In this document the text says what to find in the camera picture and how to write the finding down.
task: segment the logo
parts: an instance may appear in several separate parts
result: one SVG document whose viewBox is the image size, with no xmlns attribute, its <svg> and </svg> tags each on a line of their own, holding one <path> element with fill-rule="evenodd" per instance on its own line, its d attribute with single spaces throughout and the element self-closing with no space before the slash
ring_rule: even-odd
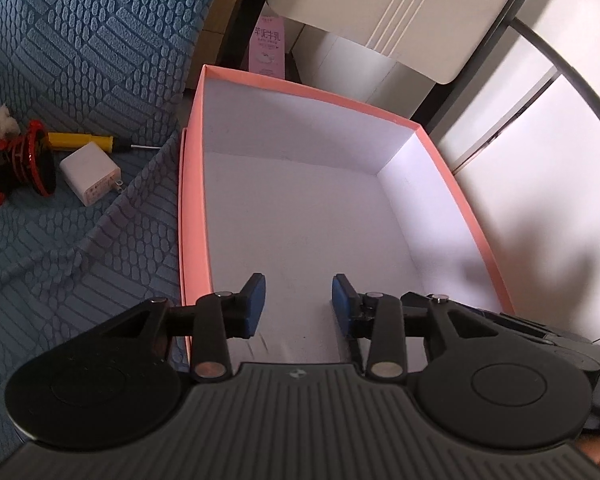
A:
<svg viewBox="0 0 600 480">
<path fill-rule="evenodd" d="M 300 368 L 296 368 L 294 371 L 289 372 L 289 376 L 294 379 L 302 379 L 303 377 L 306 377 L 306 372 Z"/>
</svg>

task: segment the black metal frame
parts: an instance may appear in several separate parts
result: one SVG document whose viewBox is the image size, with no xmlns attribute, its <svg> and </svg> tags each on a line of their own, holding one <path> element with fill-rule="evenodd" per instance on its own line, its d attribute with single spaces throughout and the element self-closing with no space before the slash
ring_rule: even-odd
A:
<svg viewBox="0 0 600 480">
<path fill-rule="evenodd" d="M 513 18 L 509 26 L 520 36 L 525 38 L 536 49 L 540 51 L 554 66 L 564 78 L 571 83 L 584 101 L 589 105 L 593 113 L 600 120 L 600 96 L 591 87 L 589 83 L 580 75 L 580 73 L 571 66 L 558 52 L 545 40 L 538 36 L 528 25 L 517 18 Z"/>
</svg>

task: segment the pink box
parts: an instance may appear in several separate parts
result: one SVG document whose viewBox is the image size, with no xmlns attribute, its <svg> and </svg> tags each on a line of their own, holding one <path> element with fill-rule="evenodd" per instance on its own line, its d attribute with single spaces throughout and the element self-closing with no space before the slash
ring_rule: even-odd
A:
<svg viewBox="0 0 600 480">
<path fill-rule="evenodd" d="M 239 290 L 252 272 L 267 279 L 259 336 L 230 343 L 235 369 L 260 340 L 267 362 L 343 358 L 330 305 L 339 272 L 358 290 L 448 294 L 512 314 L 435 146 L 379 108 L 205 66 L 182 134 L 179 200 L 182 304 Z"/>
<path fill-rule="evenodd" d="M 260 16 L 249 42 L 249 72 L 285 78 L 285 23 Z"/>
</svg>

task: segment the black circular disc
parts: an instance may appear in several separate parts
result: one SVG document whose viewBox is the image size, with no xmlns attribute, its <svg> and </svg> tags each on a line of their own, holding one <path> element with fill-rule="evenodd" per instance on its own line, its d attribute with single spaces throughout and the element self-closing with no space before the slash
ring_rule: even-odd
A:
<svg viewBox="0 0 600 480">
<path fill-rule="evenodd" d="M 180 398 L 180 379 L 135 339 L 67 344 L 25 364 L 5 390 L 17 427 L 73 450 L 131 442 L 163 423 Z"/>
<path fill-rule="evenodd" d="M 537 449 L 576 437 L 591 407 L 584 373 L 548 352 L 498 339 L 467 339 L 433 360 L 418 379 L 422 409 L 485 447 Z"/>
</svg>

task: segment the screwdriver shaft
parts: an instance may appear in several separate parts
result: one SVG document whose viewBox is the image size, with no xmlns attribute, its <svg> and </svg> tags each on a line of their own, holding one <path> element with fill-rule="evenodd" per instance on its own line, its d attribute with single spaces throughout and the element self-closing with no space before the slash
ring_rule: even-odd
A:
<svg viewBox="0 0 600 480">
<path fill-rule="evenodd" d="M 132 144 L 131 147 L 140 150 L 159 150 L 161 148 L 161 146 L 142 146 L 141 144 Z"/>
</svg>

